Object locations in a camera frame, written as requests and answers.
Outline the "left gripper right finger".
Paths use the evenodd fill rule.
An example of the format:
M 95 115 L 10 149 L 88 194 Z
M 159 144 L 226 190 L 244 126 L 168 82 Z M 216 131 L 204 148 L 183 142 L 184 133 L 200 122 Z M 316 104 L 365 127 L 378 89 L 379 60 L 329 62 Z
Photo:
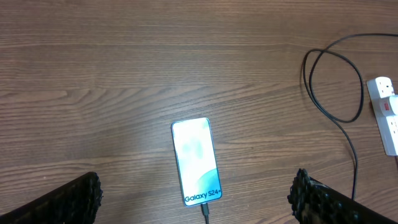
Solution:
M 299 223 L 397 224 L 313 179 L 305 169 L 298 170 L 287 199 Z

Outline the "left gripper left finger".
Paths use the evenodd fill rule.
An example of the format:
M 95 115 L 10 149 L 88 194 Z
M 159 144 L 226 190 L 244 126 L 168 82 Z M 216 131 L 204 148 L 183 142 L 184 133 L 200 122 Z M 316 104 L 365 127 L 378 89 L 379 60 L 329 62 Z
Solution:
M 1 215 L 1 223 L 93 224 L 101 206 L 100 178 L 88 172 L 69 183 Z

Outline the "Samsung Galaxy smartphone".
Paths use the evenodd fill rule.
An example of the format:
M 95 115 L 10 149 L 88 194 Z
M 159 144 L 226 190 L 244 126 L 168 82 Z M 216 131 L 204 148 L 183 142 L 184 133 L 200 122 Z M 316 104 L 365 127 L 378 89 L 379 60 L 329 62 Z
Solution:
M 176 121 L 171 125 L 183 204 L 193 207 L 223 196 L 208 118 Z

